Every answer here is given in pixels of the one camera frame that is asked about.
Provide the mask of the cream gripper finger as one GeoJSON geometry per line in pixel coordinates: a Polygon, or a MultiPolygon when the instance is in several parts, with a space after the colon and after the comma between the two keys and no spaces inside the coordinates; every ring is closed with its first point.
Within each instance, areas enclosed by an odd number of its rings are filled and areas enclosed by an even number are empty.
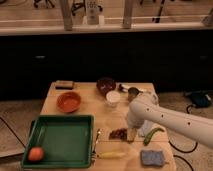
{"type": "Polygon", "coordinates": [[[133,142],[137,134],[137,130],[135,128],[128,128],[127,129],[127,141],[133,142]]]}

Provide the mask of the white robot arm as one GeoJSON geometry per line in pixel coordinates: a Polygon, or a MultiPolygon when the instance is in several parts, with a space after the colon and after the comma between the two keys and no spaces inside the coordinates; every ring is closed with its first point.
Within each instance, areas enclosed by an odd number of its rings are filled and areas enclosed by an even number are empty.
{"type": "Polygon", "coordinates": [[[126,120],[130,128],[140,128],[149,120],[213,148],[213,119],[160,107],[156,95],[143,93],[132,100],[126,120]]]}

